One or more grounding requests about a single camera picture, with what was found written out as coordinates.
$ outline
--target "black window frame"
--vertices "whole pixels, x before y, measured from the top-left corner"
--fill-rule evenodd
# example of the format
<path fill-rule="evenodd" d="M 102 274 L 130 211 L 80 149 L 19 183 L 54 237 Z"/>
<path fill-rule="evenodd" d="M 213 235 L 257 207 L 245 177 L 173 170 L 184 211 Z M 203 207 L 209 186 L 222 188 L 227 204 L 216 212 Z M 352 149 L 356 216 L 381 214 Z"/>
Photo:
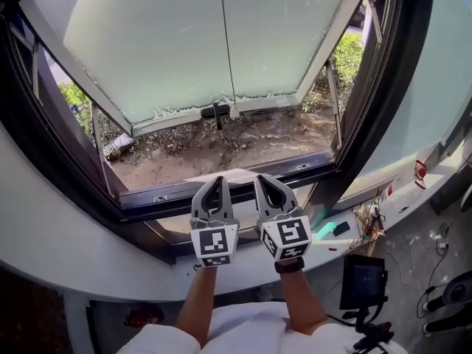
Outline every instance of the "black window frame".
<path fill-rule="evenodd" d="M 57 100 L 62 96 L 44 55 L 40 56 L 38 67 L 41 102 L 32 92 L 25 72 L 32 67 L 32 56 L 16 43 L 10 30 L 11 22 L 21 28 L 18 0 L 2 2 L 0 100 L 4 111 L 0 119 L 17 145 L 64 195 L 112 232 L 167 263 L 175 263 L 179 255 L 192 254 L 189 235 L 169 232 L 155 219 L 189 213 L 192 197 L 203 182 L 176 182 L 129 192 L 109 171 L 107 176 L 116 198 L 110 196 L 105 183 L 97 177 L 102 170 L 95 148 L 77 129 L 78 124 L 67 118 L 67 114 L 72 116 L 70 111 L 58 107 Z M 312 184 L 305 213 L 310 219 L 326 216 L 372 155 L 401 104 L 423 48 L 432 2 L 391 0 L 391 19 L 381 46 L 375 39 L 374 25 L 371 26 L 341 121 L 343 146 L 337 150 L 336 139 L 332 144 L 334 162 L 330 152 L 320 151 L 247 169 L 277 176 L 292 188 Z M 379 15 L 384 6 L 385 0 L 378 0 Z M 308 167 L 297 170 L 301 162 Z M 232 203 L 254 199 L 252 184 L 230 183 L 230 192 Z M 155 197 L 163 193 L 167 200 L 155 202 Z M 257 239 L 253 229 L 242 229 L 238 245 Z"/>

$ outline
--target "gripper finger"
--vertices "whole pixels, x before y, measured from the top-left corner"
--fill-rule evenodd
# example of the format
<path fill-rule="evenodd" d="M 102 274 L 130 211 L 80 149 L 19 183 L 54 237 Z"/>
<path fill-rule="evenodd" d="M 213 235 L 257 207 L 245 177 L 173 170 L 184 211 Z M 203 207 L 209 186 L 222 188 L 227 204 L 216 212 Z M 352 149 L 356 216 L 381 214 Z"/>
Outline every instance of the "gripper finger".
<path fill-rule="evenodd" d="M 287 214 L 298 206 L 294 191 L 273 177 L 258 175 L 254 180 L 254 191 L 261 219 Z"/>
<path fill-rule="evenodd" d="M 229 194 L 228 181 L 223 176 L 208 181 L 192 199 L 192 217 L 204 220 L 233 218 L 233 206 Z"/>

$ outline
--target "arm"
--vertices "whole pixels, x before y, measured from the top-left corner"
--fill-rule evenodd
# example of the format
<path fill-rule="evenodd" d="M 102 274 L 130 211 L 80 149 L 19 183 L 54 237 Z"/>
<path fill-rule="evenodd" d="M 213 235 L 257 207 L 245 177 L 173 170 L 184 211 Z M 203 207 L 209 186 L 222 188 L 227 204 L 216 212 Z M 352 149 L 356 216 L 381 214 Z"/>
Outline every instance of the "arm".
<path fill-rule="evenodd" d="M 203 347 L 207 343 L 213 312 L 217 268 L 199 268 L 184 306 L 177 317 L 176 328 L 194 337 Z"/>
<path fill-rule="evenodd" d="M 295 261 L 286 260 L 280 264 L 288 265 Z M 291 274 L 281 274 L 280 280 L 293 330 L 311 335 L 318 327 L 328 323 L 325 310 L 311 291 L 302 270 Z"/>

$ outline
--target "wire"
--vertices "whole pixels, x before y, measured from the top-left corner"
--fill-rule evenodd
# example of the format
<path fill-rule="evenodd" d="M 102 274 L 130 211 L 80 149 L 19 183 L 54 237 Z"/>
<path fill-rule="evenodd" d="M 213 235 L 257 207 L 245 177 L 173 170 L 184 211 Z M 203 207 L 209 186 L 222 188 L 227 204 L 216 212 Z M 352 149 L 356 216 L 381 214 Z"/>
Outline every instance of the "wire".
<path fill-rule="evenodd" d="M 383 227 L 382 227 L 382 218 L 384 219 L 383 221 L 385 221 L 385 216 L 381 215 L 380 214 L 380 206 L 379 206 L 379 203 L 378 201 L 375 202 L 376 199 L 379 199 L 380 198 L 380 195 L 381 195 L 381 190 L 380 189 L 377 189 L 377 191 L 375 192 L 375 195 L 374 195 L 374 198 L 370 201 L 370 205 L 369 205 L 369 209 L 367 209 L 366 211 L 366 217 L 364 218 L 364 221 L 362 222 L 362 233 L 360 232 L 359 230 L 359 226 L 358 226 L 358 223 L 357 223 L 357 220 L 360 220 L 360 218 L 356 218 L 355 219 L 355 224 L 358 228 L 358 231 L 359 231 L 359 237 L 357 239 L 355 239 L 350 245 L 349 245 L 349 249 L 355 249 L 355 248 L 358 248 L 357 247 L 357 244 L 360 240 L 365 240 L 365 235 L 366 233 L 368 233 L 369 230 L 372 230 L 374 232 L 380 232 L 382 233 L 384 230 L 383 230 Z M 377 204 L 377 207 L 376 207 L 376 215 L 377 216 L 371 216 L 370 214 L 370 210 L 372 208 L 372 205 L 376 203 Z M 366 225 L 366 222 L 367 222 L 367 219 L 370 218 L 371 220 L 369 221 L 369 223 Z M 379 222 L 379 226 L 381 227 L 381 229 L 377 229 L 375 227 L 375 224 Z"/>
<path fill-rule="evenodd" d="M 334 290 L 336 287 L 338 287 L 339 285 L 342 285 L 342 283 L 336 283 L 325 295 L 322 296 L 322 298 L 319 300 L 319 301 L 322 301 L 326 296 L 328 296 L 328 294 Z"/>
<path fill-rule="evenodd" d="M 451 224 L 447 224 L 447 223 L 442 223 L 440 225 L 440 227 L 437 229 L 437 233 L 436 233 L 436 246 L 434 247 L 427 247 L 425 245 L 425 243 L 423 243 L 421 241 L 421 243 L 427 248 L 427 249 L 435 249 L 436 250 L 436 253 L 438 256 L 440 256 L 440 259 L 439 261 L 437 261 L 437 264 L 435 265 L 435 267 L 433 268 L 433 271 L 431 272 L 431 275 L 429 276 L 429 281 L 428 281 L 428 288 L 426 289 L 426 291 L 423 293 L 423 295 L 421 295 L 420 299 L 418 300 L 418 303 L 416 304 L 416 317 L 418 319 L 422 319 L 423 317 L 426 316 L 426 312 L 421 314 L 420 315 L 420 304 L 421 304 L 421 301 L 423 300 L 423 297 L 426 295 L 426 302 L 429 302 L 429 294 L 431 292 L 433 292 L 434 290 L 436 290 L 437 288 L 440 288 L 440 287 L 444 287 L 446 285 L 448 285 L 448 283 L 444 283 L 442 285 L 439 285 L 439 286 L 431 286 L 431 281 L 433 280 L 433 276 L 434 276 L 434 272 L 437 270 L 437 268 L 439 267 L 439 265 L 441 264 L 441 262 L 445 259 L 445 257 L 448 255 L 448 252 L 449 252 L 449 246 L 448 244 L 446 243 L 445 245 L 445 248 L 440 248 L 440 246 L 438 245 L 438 239 L 440 237 L 442 238 L 446 238 L 449 234 L 449 230 L 451 229 L 452 225 L 453 225 L 454 221 L 451 222 Z"/>
<path fill-rule="evenodd" d="M 401 282 L 401 284 L 404 285 L 404 286 L 406 286 L 406 285 L 408 285 L 408 284 L 410 283 L 410 280 L 411 280 L 411 278 L 412 278 L 412 273 L 413 273 L 413 271 L 414 271 L 414 263 L 413 263 L 413 256 L 412 256 L 412 249 L 411 249 L 411 248 L 409 248 L 409 252 L 410 252 L 410 260 L 412 261 L 412 269 L 410 270 L 408 279 L 407 279 L 407 281 L 405 281 L 405 282 L 403 281 L 403 273 L 402 273 L 402 271 L 401 271 L 400 263 L 399 263 L 398 260 L 395 258 L 395 256 L 394 256 L 392 253 L 390 253 L 389 251 L 386 251 L 385 253 L 383 253 L 383 254 L 381 255 L 381 258 L 384 258 L 384 257 L 388 254 L 388 255 L 397 263 L 397 265 L 398 265 L 398 270 L 399 270 L 399 272 L 400 272 L 400 282 Z"/>
<path fill-rule="evenodd" d="M 422 240 L 417 239 L 419 243 L 422 243 L 426 249 L 436 249 L 436 246 L 427 246 Z"/>
<path fill-rule="evenodd" d="M 340 318 L 330 315 L 329 313 L 326 313 L 326 316 L 328 316 L 330 319 L 333 319 L 335 322 L 338 322 L 339 324 L 346 325 L 347 327 L 355 327 L 355 324 L 341 320 Z"/>

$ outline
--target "concrete floor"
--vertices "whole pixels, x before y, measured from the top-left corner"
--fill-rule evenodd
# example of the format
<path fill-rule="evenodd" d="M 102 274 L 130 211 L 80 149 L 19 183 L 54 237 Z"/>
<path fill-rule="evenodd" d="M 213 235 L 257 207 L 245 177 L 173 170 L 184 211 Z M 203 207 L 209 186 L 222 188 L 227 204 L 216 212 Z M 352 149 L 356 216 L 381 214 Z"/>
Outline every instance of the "concrete floor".
<path fill-rule="evenodd" d="M 469 353 L 472 344 L 470 330 L 453 330 L 447 333 L 436 333 L 431 338 L 425 338 L 421 327 L 424 322 L 440 319 L 450 315 L 453 308 L 443 308 L 429 314 L 424 319 L 416 317 L 417 301 L 428 287 L 429 277 L 440 259 L 435 249 L 435 237 L 442 223 L 451 226 L 446 239 L 449 250 L 446 258 L 434 273 L 432 285 L 449 282 L 455 276 L 472 269 L 472 210 L 459 212 L 459 204 L 451 205 L 441 216 L 436 216 L 428 204 L 405 218 L 401 224 L 388 231 L 388 235 L 379 240 L 375 246 L 374 256 L 385 256 L 386 269 L 389 271 L 389 281 L 386 294 L 389 301 L 384 305 L 376 323 L 390 321 L 394 340 L 401 344 L 409 353 Z M 358 249 L 363 254 L 366 248 Z M 403 278 L 400 278 L 398 264 L 390 253 L 400 263 Z M 315 293 L 322 299 L 327 313 L 341 317 L 339 299 L 343 274 L 343 259 L 339 258 L 319 268 L 306 273 Z M 435 290 L 431 299 L 440 295 L 444 288 Z M 280 284 L 271 286 L 275 298 L 283 298 Z M 254 291 L 243 291 L 217 297 L 215 304 L 227 305 L 240 302 L 254 301 Z M 131 305 L 121 303 L 98 302 L 94 310 L 94 320 L 98 341 L 102 354 L 115 353 L 138 330 L 124 327 L 124 315 Z M 165 303 L 159 307 L 166 316 L 165 323 L 171 325 L 181 303 Z"/>

